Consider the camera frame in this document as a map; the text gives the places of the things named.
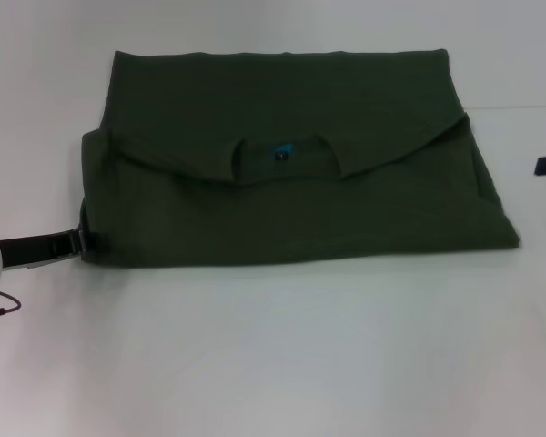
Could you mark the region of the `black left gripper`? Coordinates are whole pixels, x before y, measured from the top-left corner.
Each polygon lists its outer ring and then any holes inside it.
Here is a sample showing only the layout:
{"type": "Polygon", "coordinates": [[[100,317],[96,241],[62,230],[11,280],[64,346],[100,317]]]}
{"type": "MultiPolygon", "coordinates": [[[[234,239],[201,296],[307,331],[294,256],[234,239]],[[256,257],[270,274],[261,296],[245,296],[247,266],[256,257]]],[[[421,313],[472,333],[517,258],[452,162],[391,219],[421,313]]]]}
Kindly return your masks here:
{"type": "Polygon", "coordinates": [[[106,236],[84,229],[0,240],[3,270],[36,268],[75,258],[83,251],[107,251],[106,236]]]}

